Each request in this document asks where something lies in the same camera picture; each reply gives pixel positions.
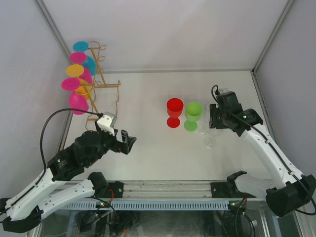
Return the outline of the clear wine glass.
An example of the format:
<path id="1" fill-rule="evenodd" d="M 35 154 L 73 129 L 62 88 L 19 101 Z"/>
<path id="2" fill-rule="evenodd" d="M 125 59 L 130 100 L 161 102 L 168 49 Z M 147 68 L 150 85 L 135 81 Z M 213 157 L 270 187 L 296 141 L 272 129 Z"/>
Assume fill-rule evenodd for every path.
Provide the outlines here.
<path id="1" fill-rule="evenodd" d="M 204 138 L 204 145 L 208 149 L 213 149 L 217 146 L 217 141 L 216 141 L 215 137 L 213 136 L 213 132 L 211 130 L 208 131 L 208 134 Z"/>
<path id="2" fill-rule="evenodd" d="M 202 135 L 206 135 L 209 133 L 209 108 L 210 103 L 205 104 L 202 113 L 202 119 L 200 120 L 198 125 L 198 131 Z"/>

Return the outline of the green plastic wine glass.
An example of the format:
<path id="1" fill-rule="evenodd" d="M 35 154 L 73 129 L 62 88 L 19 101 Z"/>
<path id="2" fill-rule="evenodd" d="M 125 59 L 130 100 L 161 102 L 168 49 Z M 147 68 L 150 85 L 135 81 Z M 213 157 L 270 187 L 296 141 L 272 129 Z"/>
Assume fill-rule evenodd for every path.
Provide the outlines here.
<path id="1" fill-rule="evenodd" d="M 197 129 L 197 121 L 200 119 L 202 114 L 202 105 L 199 102 L 190 102 L 185 107 L 185 117 L 186 121 L 184 122 L 184 128 L 193 132 Z"/>

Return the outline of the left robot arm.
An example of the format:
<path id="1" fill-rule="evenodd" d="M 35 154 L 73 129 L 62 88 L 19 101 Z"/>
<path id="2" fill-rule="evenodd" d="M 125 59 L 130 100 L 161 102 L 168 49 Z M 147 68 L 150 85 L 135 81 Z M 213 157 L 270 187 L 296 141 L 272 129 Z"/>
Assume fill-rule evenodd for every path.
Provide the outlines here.
<path id="1" fill-rule="evenodd" d="M 103 131 L 86 131 L 74 143 L 59 151 L 47 164 L 39 181 L 31 190 L 12 198 L 0 200 L 1 211 L 7 214 L 2 220 L 3 230 L 26 233 L 38 226 L 47 216 L 82 198 L 102 198 L 108 192 L 108 182 L 102 172 L 92 172 L 87 179 L 59 192 L 55 190 L 82 174 L 108 151 L 129 154 L 136 142 L 127 131 L 121 131 L 122 141 L 115 134 Z"/>

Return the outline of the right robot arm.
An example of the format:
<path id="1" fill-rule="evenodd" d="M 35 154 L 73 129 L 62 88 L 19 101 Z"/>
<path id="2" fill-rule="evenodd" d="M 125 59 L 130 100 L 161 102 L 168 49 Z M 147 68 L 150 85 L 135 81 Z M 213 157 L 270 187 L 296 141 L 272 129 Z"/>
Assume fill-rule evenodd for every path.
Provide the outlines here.
<path id="1" fill-rule="evenodd" d="M 157 108 L 141 100 L 129 125 L 129 180 L 223 180 L 230 196 L 263 199 L 279 217 L 315 204 L 316 179 L 299 170 L 254 109 L 232 91 L 211 89 L 211 102 L 168 99 Z"/>

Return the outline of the red plastic wine glass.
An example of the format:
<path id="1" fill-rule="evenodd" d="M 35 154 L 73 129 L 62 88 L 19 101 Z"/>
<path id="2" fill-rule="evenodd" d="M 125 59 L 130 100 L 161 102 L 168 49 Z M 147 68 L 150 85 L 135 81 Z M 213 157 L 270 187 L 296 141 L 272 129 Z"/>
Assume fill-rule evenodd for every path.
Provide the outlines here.
<path id="1" fill-rule="evenodd" d="M 167 119 L 167 125 L 171 128 L 177 128 L 180 125 L 179 116 L 182 114 L 184 103 L 179 98 L 171 98 L 166 103 L 167 113 L 169 118 Z"/>

